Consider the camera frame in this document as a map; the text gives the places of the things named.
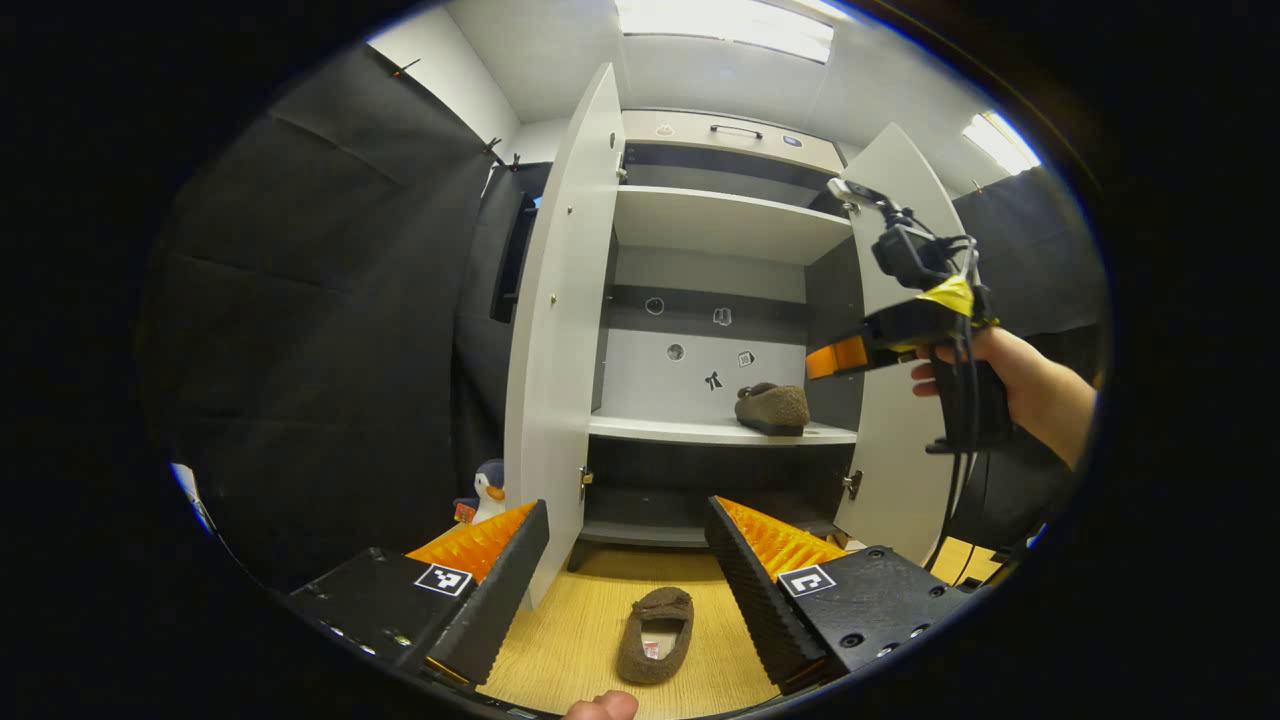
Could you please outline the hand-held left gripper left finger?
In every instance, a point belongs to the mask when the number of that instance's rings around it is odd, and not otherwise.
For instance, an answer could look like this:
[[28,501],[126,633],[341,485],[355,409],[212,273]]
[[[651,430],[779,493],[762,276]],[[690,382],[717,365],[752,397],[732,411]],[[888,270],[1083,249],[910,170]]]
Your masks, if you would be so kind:
[[539,500],[412,553],[370,547],[285,602],[390,673],[472,689],[486,684],[548,541]]

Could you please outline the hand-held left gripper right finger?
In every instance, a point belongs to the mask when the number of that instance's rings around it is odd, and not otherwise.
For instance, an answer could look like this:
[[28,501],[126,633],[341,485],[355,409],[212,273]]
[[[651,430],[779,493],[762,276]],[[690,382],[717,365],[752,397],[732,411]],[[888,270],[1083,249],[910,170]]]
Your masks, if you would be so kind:
[[855,676],[973,601],[888,547],[840,550],[719,496],[708,500],[704,536],[782,694]]

